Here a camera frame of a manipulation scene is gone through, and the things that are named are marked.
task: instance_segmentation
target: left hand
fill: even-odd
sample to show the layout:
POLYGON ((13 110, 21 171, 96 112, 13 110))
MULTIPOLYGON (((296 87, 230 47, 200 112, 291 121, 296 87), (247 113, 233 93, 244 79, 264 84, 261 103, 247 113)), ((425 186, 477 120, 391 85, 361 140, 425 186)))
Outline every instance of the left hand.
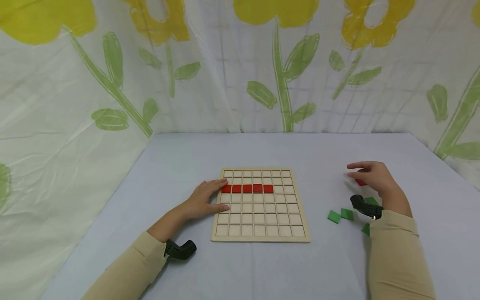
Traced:
POLYGON ((210 204, 210 197, 213 193, 228 184, 227 179, 203 181, 200 183, 192 195, 175 210, 183 215, 186 220, 197 219, 208 214, 214 214, 229 210, 230 207, 225 204, 210 204))

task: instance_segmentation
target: hand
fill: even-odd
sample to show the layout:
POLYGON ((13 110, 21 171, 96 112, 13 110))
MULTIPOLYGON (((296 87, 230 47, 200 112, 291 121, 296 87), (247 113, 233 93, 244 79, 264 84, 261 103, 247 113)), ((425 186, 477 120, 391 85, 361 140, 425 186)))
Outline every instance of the hand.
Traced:
POLYGON ((347 165, 347 169, 360 169, 347 173, 354 179, 363 180, 378 192, 384 209, 412 217, 410 204, 400 186, 395 182, 387 166, 379 161, 361 161, 347 165))
POLYGON ((203 181, 193 191, 190 198, 176 207, 185 219, 197 219, 207 214, 214 214, 229 210, 225 204, 210 204, 210 197, 228 184, 227 179, 203 181))

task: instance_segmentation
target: yellow flower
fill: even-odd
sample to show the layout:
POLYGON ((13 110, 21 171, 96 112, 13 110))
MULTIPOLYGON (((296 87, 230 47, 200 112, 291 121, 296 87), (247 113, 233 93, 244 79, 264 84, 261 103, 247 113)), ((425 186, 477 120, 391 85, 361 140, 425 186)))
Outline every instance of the yellow flower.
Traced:
POLYGON ((165 0, 168 11, 163 22, 152 18, 147 9, 146 0, 124 0, 130 4, 130 17, 137 31, 155 45, 160 45, 169 38, 176 41, 188 41, 190 36, 183 20, 185 6, 183 0, 165 0))
POLYGON ((319 0, 233 0, 237 17, 252 25, 265 24, 275 18, 283 28, 307 24, 317 11, 319 0))
POLYGON ((374 0, 344 0, 350 12, 343 19, 342 36, 347 46, 358 49, 372 44, 385 47, 396 35, 396 25, 405 19, 415 5, 415 0, 388 0, 388 11, 375 28, 363 22, 370 4, 374 0))
POLYGON ((0 28, 22 43, 49 43, 63 26, 76 36, 92 32, 96 18, 91 1, 0 0, 0 28))
POLYGON ((476 26, 480 27, 480 0, 472 8, 472 20, 476 26))

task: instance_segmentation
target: wooden grid board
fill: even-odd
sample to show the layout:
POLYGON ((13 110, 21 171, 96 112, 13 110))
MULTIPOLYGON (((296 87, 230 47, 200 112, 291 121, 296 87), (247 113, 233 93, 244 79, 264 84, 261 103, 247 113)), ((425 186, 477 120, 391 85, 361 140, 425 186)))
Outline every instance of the wooden grid board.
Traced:
POLYGON ((224 168, 228 185, 217 204, 230 210, 215 214, 212 241, 310 242, 293 171, 288 168, 224 168))

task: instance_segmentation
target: fabric backdrop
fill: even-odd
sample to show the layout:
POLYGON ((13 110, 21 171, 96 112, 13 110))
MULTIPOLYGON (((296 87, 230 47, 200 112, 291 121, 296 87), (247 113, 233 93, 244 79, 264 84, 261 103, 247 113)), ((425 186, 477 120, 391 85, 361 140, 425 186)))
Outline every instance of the fabric backdrop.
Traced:
POLYGON ((480 188, 476 0, 0 0, 0 294, 159 132, 409 132, 480 188))

